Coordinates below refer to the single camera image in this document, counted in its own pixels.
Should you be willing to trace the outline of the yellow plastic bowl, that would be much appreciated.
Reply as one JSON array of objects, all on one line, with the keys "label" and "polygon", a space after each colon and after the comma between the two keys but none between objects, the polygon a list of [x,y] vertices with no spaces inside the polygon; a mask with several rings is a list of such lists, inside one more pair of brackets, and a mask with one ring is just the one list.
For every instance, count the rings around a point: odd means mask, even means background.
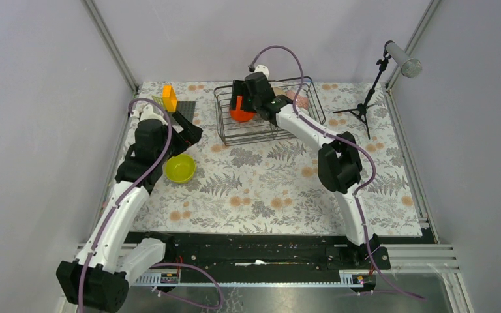
[{"label": "yellow plastic bowl", "polygon": [[173,183],[187,183],[196,172],[195,160],[186,154],[170,158],[164,166],[164,174]]}]

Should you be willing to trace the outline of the beige ceramic bowl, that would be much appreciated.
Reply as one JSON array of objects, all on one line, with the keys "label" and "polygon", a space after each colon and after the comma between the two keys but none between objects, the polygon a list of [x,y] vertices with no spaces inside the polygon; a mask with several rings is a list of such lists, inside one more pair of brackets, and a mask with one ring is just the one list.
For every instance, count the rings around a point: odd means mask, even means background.
[{"label": "beige ceramic bowl", "polygon": [[274,87],[273,88],[273,92],[274,92],[274,95],[276,97],[281,96],[281,95],[286,96],[286,92],[284,90],[282,90],[281,88],[278,88],[278,87]]}]

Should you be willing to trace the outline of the orange plastic bowl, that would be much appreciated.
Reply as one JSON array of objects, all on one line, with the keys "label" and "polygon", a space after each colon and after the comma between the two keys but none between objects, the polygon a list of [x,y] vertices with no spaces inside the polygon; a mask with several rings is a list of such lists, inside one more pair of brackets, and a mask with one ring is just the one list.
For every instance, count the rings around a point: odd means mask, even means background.
[{"label": "orange plastic bowl", "polygon": [[235,108],[230,109],[230,116],[234,121],[244,123],[252,120],[255,116],[254,112],[246,112],[242,109],[243,97],[237,96],[235,102]]}]

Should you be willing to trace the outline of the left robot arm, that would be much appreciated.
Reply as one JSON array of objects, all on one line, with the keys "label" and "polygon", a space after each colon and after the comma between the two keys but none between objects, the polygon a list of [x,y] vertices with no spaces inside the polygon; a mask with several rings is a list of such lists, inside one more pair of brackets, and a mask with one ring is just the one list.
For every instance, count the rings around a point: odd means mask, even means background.
[{"label": "left robot arm", "polygon": [[168,119],[141,116],[119,165],[110,199],[94,232],[73,261],[62,261],[56,276],[68,302],[117,312],[129,288],[152,265],[174,264],[176,251],[167,235],[151,235],[127,255],[120,251],[134,218],[150,197],[170,158],[198,143],[203,130],[180,113]]}]

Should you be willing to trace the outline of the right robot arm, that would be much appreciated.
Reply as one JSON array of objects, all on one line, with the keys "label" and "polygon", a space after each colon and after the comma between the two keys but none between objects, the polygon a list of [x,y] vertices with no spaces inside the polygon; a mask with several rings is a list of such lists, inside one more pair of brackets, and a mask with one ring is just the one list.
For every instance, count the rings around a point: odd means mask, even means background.
[{"label": "right robot arm", "polygon": [[351,265],[363,269],[374,259],[366,241],[367,223],[356,194],[363,169],[356,141],[349,132],[336,134],[312,119],[293,99],[276,95],[267,76],[254,72],[232,83],[231,107],[257,113],[264,121],[288,131],[317,153],[318,178],[339,204],[348,240]]}]

